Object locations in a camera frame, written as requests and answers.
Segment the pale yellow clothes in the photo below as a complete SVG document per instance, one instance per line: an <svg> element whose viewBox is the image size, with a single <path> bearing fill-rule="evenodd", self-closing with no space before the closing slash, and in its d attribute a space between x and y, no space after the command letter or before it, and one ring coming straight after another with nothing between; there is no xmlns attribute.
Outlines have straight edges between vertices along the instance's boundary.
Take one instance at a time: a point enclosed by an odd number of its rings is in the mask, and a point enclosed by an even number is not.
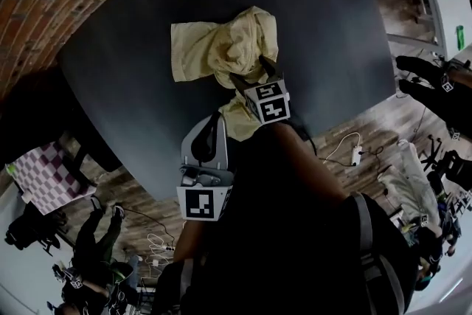
<svg viewBox="0 0 472 315"><path fill-rule="evenodd" d="M213 76L234 90L230 74L250 84L265 83L268 74L259 62L262 55L277 60L277 21L259 7L250 7L225 24L188 22L172 24L171 70L176 82Z"/></svg>

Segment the person's left forearm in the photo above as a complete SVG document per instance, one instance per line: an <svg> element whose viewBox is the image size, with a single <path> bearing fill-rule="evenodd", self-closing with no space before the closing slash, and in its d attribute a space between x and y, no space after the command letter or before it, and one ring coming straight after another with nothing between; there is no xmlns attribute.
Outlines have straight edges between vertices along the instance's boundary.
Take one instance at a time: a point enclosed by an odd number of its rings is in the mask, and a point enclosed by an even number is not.
<svg viewBox="0 0 472 315"><path fill-rule="evenodd" d="M194 260L204 266L217 246L219 231L218 222L186 221L174 250L173 262Z"/></svg>

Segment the person's right forearm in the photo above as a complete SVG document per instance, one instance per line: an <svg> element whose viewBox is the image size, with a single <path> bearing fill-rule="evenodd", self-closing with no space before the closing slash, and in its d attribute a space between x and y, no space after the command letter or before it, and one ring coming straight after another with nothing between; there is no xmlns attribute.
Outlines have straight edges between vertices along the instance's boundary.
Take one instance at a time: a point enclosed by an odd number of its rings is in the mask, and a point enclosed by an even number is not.
<svg viewBox="0 0 472 315"><path fill-rule="evenodd" d="M273 122L263 130L268 132L275 147L285 156L289 168L317 201L334 209L347 198L339 180L310 151L291 125Z"/></svg>

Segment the purple checkered fabric bag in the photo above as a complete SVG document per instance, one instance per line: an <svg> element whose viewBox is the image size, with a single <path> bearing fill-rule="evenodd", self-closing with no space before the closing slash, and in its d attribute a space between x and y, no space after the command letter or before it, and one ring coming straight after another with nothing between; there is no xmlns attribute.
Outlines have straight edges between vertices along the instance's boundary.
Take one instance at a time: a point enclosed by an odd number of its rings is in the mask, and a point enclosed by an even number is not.
<svg viewBox="0 0 472 315"><path fill-rule="evenodd" d="M24 202L42 215L96 192L96 186L84 182L81 172L74 172L66 162L66 152L58 142L34 148L7 165L15 165L11 176L23 192Z"/></svg>

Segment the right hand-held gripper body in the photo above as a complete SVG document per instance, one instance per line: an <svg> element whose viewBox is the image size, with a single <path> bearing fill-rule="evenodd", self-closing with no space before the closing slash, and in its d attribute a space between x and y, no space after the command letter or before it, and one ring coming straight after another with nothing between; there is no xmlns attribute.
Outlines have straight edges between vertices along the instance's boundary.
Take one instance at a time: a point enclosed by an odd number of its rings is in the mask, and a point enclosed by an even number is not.
<svg viewBox="0 0 472 315"><path fill-rule="evenodd" d="M277 80L246 89L247 105L262 125L288 120L290 113L290 95L285 81Z"/></svg>

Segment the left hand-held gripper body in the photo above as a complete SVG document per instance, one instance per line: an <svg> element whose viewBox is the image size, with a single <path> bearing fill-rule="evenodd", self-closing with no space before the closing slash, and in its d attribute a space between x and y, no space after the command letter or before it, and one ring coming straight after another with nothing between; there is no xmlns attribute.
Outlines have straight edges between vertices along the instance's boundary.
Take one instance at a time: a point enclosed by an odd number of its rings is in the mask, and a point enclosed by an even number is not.
<svg viewBox="0 0 472 315"><path fill-rule="evenodd" d="M185 221L218 221L226 209L234 173L207 167L183 165L177 186L181 217Z"/></svg>

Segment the person's black shirt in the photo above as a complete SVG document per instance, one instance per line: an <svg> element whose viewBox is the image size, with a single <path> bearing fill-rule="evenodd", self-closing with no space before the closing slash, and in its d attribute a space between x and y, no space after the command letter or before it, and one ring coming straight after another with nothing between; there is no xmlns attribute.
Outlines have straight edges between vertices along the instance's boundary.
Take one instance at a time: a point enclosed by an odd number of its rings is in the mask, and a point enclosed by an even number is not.
<svg viewBox="0 0 472 315"><path fill-rule="evenodd" d="M403 315L417 264L368 195L334 209L302 185L271 136L245 144L206 264L171 263L152 315Z"/></svg>

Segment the black office chair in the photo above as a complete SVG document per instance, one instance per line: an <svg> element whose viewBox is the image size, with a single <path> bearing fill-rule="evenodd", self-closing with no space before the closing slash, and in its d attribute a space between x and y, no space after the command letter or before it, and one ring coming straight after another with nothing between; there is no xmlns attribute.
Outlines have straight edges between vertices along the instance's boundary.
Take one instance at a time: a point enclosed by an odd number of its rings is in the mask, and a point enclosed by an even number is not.
<svg viewBox="0 0 472 315"><path fill-rule="evenodd" d="M102 169L122 166L101 137L58 67L19 79L0 100L0 165L69 133Z"/></svg>
<svg viewBox="0 0 472 315"><path fill-rule="evenodd" d="M446 151L440 158L443 141L432 135L428 135L428 140L431 142L430 154L420 160L423 170L431 168L440 179L445 176L463 190L472 192L472 160L463 159L455 150Z"/></svg>

